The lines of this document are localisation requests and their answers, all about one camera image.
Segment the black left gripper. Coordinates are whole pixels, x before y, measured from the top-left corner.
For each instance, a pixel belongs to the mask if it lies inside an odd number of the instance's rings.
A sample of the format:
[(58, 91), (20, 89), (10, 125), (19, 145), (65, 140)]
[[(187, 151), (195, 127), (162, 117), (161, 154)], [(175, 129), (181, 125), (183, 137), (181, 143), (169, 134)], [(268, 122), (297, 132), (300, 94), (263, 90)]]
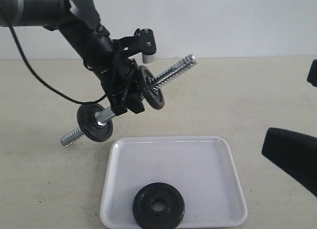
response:
[[(100, 80), (105, 93), (95, 101), (96, 103), (99, 103), (111, 93), (117, 73), (123, 81), (130, 74), (130, 60), (122, 52), (129, 47), (129, 41), (132, 39), (132, 36), (111, 39), (108, 34), (85, 35), (85, 68), (93, 72)], [(137, 91), (127, 91), (125, 105), (122, 94), (110, 95), (109, 102), (115, 115), (125, 114), (127, 109), (135, 114), (145, 111), (143, 100)]]

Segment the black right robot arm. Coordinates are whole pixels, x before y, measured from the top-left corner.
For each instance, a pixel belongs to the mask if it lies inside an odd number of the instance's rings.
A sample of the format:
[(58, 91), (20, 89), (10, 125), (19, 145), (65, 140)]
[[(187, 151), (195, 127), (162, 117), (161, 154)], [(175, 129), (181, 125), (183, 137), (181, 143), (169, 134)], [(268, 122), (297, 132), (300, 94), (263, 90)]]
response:
[(270, 126), (261, 155), (317, 196), (317, 135)]

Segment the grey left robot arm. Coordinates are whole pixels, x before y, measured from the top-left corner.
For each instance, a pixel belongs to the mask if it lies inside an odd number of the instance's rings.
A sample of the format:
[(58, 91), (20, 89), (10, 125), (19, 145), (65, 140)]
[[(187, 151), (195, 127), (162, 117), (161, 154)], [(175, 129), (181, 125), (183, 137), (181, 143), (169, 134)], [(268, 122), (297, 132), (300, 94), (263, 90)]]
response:
[(145, 51), (151, 32), (136, 29), (132, 36), (112, 39), (102, 25), (94, 0), (0, 0), (0, 24), (40, 26), (58, 31), (100, 81), (104, 98), (116, 115), (144, 111), (139, 66), (132, 59)]

